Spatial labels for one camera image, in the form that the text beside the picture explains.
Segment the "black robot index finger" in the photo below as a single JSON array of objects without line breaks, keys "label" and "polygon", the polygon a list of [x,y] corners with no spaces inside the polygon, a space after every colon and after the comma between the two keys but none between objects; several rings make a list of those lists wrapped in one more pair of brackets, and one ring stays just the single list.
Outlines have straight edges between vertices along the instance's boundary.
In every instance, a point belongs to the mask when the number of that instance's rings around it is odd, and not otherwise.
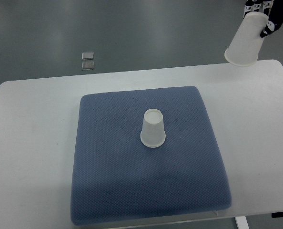
[{"label": "black robot index finger", "polygon": [[273,4],[272,0],[264,0],[263,1],[263,11],[269,11]]}]

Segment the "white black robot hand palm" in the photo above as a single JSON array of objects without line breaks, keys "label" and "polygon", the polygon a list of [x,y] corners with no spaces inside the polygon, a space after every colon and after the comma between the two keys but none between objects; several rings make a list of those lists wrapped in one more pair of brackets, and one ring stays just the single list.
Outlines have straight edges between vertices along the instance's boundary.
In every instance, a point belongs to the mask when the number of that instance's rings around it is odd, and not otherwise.
[{"label": "white black robot hand palm", "polygon": [[269,14],[270,26],[281,26],[283,23],[283,0],[274,0]]}]

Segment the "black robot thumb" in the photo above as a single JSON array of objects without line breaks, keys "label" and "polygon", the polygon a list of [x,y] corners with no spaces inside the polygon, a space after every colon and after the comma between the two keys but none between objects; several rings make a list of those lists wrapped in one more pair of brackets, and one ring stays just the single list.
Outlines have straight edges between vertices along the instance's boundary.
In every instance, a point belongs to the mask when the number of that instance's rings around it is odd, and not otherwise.
[{"label": "black robot thumb", "polygon": [[266,37],[268,35],[271,35],[275,31],[277,31],[279,28],[280,28],[280,23],[278,23],[276,21],[268,20],[265,28],[260,33],[260,37],[264,38],[264,37]]}]

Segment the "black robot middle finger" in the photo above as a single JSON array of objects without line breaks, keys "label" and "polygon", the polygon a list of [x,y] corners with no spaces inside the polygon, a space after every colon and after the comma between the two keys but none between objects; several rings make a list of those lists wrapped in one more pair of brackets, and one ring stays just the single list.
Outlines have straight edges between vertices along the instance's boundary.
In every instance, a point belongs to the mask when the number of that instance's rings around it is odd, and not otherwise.
[{"label": "black robot middle finger", "polygon": [[247,0],[244,6],[243,16],[245,17],[249,12],[259,11],[262,0]]}]

